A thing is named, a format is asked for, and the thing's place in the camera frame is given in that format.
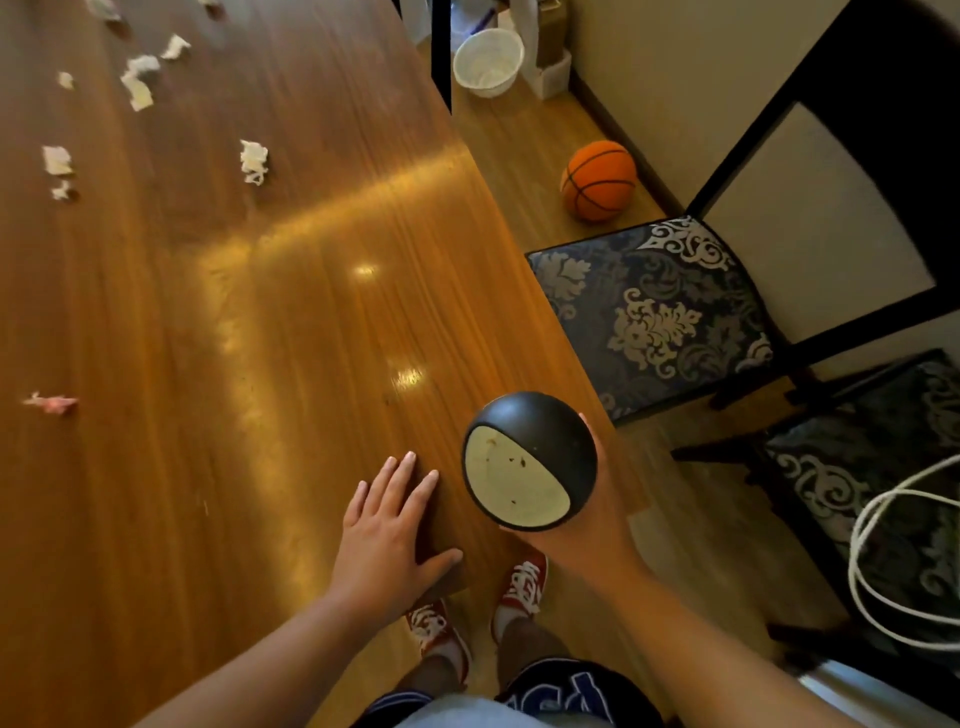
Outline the person's right leg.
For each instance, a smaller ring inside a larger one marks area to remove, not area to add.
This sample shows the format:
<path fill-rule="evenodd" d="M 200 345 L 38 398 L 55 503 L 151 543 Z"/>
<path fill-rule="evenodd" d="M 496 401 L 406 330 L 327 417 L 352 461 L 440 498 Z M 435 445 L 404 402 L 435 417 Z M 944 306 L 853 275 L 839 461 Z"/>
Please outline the person's right leg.
<path fill-rule="evenodd" d="M 521 672 L 535 662 L 570 657 L 570 650 L 554 633 L 529 616 L 517 616 L 506 624 L 498 642 L 498 687 L 501 692 L 506 691 Z"/>

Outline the person's left hand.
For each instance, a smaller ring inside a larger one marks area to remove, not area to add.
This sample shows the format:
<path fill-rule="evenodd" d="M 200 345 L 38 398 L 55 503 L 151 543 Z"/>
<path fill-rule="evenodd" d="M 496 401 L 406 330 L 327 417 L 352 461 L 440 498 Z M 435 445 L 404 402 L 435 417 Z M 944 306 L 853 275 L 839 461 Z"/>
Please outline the person's left hand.
<path fill-rule="evenodd" d="M 363 515 L 356 525 L 344 529 L 342 519 L 342 538 L 327 592 L 345 608 L 358 630 L 371 635 L 398 620 L 423 596 L 416 593 L 414 571 L 424 563 L 417 559 L 416 542 L 440 479 L 438 470 L 429 470 L 412 491 L 407 488 L 399 515 L 383 516 L 382 471 L 388 459 L 367 482 Z"/>

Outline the white plastic object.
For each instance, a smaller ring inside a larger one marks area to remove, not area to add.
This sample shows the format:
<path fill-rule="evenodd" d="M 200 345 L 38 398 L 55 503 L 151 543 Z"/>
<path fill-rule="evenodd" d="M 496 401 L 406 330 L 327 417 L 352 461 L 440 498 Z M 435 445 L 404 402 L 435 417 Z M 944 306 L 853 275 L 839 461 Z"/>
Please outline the white plastic object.
<path fill-rule="evenodd" d="M 839 661 L 824 661 L 798 683 L 866 728 L 960 728 L 960 722 Z"/>

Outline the person's red sneaker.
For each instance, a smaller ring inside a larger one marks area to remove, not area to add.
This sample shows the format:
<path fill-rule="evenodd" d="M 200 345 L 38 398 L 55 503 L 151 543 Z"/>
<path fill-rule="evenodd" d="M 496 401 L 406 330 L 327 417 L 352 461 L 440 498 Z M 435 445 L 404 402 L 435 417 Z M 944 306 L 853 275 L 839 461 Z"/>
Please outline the person's red sneaker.
<path fill-rule="evenodd" d="M 439 599 L 414 608 L 404 615 L 404 620 L 418 649 L 420 661 L 441 658 L 452 667 L 458 685 L 468 685 L 473 655 L 466 640 L 454 626 L 446 602 Z"/>
<path fill-rule="evenodd" d="M 501 644 L 512 622 L 533 620 L 540 612 L 548 574 L 549 560 L 536 550 L 528 551 L 511 567 L 490 620 L 490 635 L 495 644 Z"/>

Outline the person's left forearm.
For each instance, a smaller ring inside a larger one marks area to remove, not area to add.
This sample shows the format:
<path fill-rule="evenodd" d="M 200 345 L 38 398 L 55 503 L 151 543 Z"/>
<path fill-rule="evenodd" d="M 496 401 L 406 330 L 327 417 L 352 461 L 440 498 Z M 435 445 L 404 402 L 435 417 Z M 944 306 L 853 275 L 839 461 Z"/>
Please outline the person's left forearm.
<path fill-rule="evenodd" d="M 403 607 L 330 589 L 132 728 L 306 728 L 355 657 Z"/>

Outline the white box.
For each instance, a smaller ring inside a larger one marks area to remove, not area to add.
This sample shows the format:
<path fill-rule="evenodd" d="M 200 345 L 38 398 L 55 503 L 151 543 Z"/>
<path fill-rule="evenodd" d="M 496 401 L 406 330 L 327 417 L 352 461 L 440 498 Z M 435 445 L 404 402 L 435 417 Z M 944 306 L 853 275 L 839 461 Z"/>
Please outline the white box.
<path fill-rule="evenodd" d="M 571 67 L 570 50 L 563 48 L 560 59 L 545 67 L 536 66 L 534 59 L 524 60 L 520 76 L 534 97 L 546 102 L 569 91 Z"/>

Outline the dark blue printed shorts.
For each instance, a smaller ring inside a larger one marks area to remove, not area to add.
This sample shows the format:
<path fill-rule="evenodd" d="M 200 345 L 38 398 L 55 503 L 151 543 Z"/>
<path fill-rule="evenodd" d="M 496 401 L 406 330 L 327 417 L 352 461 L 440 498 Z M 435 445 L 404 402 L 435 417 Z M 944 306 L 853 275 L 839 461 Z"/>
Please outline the dark blue printed shorts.
<path fill-rule="evenodd" d="M 486 699 L 531 717 L 580 714 L 607 722 L 613 728 L 666 728 L 659 710 L 634 682 L 594 661 L 536 661 L 524 668 L 506 690 Z M 424 694 L 393 690 L 374 700 L 350 728 L 396 728 L 434 700 Z"/>

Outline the black chair with patterned cushion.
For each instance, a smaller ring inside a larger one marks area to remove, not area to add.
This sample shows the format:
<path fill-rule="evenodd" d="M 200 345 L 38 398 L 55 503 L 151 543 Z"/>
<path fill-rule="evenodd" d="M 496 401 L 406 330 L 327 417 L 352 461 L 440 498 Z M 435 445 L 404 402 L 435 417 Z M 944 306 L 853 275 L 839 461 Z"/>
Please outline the black chair with patterned cushion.
<path fill-rule="evenodd" d="M 848 0 L 722 163 L 673 219 L 527 254 L 613 422 L 711 395 L 724 409 L 780 378 L 960 311 L 960 30 L 921 0 Z M 705 217 L 795 108 L 870 179 L 933 280 L 927 289 L 790 343 L 746 266 Z"/>
<path fill-rule="evenodd" d="M 678 447 L 678 462 L 743 465 L 849 615 L 829 630 L 768 623 L 801 661 L 832 660 L 960 723 L 960 652 L 882 634 L 859 612 L 847 566 L 870 500 L 960 455 L 960 370 L 940 349 L 824 385 L 825 395 L 762 430 Z M 858 558 L 867 585 L 903 607 L 960 620 L 960 512 L 899 496 Z"/>

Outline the black bowl with cream inside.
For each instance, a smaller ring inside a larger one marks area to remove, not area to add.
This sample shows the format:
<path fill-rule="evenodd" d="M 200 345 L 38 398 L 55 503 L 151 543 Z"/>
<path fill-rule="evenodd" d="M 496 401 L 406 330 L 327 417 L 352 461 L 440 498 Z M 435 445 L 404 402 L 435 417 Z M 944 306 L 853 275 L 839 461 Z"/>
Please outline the black bowl with cream inside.
<path fill-rule="evenodd" d="M 587 424 L 564 401 L 537 391 L 503 394 L 472 419 L 462 477 L 478 509 L 517 532 L 558 528 L 589 502 L 598 454 Z"/>

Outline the black furniture post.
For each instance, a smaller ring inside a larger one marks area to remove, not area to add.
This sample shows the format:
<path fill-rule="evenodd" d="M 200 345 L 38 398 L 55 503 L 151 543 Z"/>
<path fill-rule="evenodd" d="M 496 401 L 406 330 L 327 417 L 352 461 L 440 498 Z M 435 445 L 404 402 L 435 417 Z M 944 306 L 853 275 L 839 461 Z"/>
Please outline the black furniture post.
<path fill-rule="evenodd" d="M 430 0 L 430 75 L 447 111 L 452 113 L 452 0 Z"/>

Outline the white plastic waste basket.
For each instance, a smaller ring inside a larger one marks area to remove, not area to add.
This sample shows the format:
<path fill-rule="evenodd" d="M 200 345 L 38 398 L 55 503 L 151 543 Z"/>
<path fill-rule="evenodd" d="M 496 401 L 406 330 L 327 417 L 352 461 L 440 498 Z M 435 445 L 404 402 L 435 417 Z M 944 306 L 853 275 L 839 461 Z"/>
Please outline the white plastic waste basket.
<path fill-rule="evenodd" d="M 458 86 L 477 97 L 497 98 L 516 81 L 524 56 L 522 37 L 515 30 L 481 30 L 465 40 L 454 54 L 453 78 Z"/>

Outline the pink paper scrap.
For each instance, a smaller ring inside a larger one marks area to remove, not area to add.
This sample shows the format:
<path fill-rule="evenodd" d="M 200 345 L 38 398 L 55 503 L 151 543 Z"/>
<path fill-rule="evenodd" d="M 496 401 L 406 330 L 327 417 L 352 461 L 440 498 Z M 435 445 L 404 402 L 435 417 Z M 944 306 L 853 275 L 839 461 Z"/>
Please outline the pink paper scrap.
<path fill-rule="evenodd" d="M 65 416 L 79 405 L 76 397 L 66 395 L 42 395 L 40 392 L 33 392 L 21 400 L 25 407 L 39 409 L 45 414 L 57 417 Z"/>

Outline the person's leg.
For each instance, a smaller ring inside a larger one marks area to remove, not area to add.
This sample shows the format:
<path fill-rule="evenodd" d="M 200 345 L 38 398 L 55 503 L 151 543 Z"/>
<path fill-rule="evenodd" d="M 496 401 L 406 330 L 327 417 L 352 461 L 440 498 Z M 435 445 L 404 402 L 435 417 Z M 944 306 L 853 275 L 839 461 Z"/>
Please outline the person's leg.
<path fill-rule="evenodd" d="M 431 699 L 460 694 L 465 689 L 453 661 L 436 653 L 423 657 L 394 687 L 397 692 L 416 693 Z"/>
<path fill-rule="evenodd" d="M 554 633 L 529 616 L 517 616 L 506 624 L 498 642 L 498 687 L 501 692 L 506 691 L 521 672 L 535 662 L 570 657 L 570 650 Z"/>

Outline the person's right hand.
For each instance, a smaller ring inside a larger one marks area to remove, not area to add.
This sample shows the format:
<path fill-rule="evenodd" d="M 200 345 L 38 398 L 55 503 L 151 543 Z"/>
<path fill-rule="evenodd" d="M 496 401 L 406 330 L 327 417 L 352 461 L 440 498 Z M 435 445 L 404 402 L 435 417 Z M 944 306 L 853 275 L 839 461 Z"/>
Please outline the person's right hand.
<path fill-rule="evenodd" d="M 653 573 L 637 551 L 612 475 L 607 490 L 594 490 L 581 511 L 544 531 L 501 526 L 611 601 L 620 589 Z"/>

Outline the person's red left sneaker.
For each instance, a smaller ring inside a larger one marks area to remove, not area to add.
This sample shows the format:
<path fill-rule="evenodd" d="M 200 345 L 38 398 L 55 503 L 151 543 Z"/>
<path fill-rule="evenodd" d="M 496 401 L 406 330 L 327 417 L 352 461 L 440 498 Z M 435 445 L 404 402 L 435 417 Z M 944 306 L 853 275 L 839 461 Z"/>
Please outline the person's red left sneaker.
<path fill-rule="evenodd" d="M 404 620 L 418 649 L 420 661 L 441 658 L 452 667 L 458 685 L 468 685 L 473 655 L 466 640 L 454 626 L 446 602 L 439 599 L 414 608 L 404 615 Z"/>

